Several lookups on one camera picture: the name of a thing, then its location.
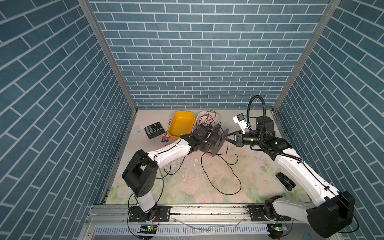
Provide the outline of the grey perforated cable spool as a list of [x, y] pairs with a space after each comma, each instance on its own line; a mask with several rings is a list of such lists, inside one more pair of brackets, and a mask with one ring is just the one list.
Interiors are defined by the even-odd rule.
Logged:
[[217, 136], [215, 137], [216, 141], [212, 142], [212, 147], [211, 147], [213, 157], [216, 156], [220, 151], [220, 149], [222, 148], [225, 142], [224, 136], [227, 135], [228, 133], [229, 133], [229, 129], [225, 129], [224, 131], [221, 131], [220, 129], [218, 129], [218, 133], [216, 134]]

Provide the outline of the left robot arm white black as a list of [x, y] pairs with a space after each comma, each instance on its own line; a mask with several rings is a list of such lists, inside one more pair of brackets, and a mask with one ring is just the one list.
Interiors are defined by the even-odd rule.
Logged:
[[142, 213], [151, 214], [157, 208], [151, 190], [158, 170], [178, 158], [197, 151], [204, 153], [212, 151], [211, 155], [215, 156], [223, 144], [219, 124], [214, 127], [201, 124], [192, 133], [181, 135], [174, 143], [161, 149], [150, 152], [136, 151], [123, 171], [122, 178], [133, 191]]

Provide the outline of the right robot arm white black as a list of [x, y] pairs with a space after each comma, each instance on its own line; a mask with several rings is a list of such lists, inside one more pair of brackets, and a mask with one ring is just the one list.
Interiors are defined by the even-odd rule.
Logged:
[[347, 191], [340, 192], [317, 174], [283, 138], [276, 137], [274, 127], [262, 129], [262, 117], [257, 118], [255, 130], [243, 114], [233, 118], [239, 131], [226, 134], [225, 140], [238, 148], [250, 146], [253, 151], [263, 151], [279, 164], [298, 183], [311, 199], [299, 203], [281, 195], [265, 200], [264, 214], [271, 221], [287, 216], [312, 227], [321, 237], [329, 238], [349, 226], [354, 218], [355, 198]]

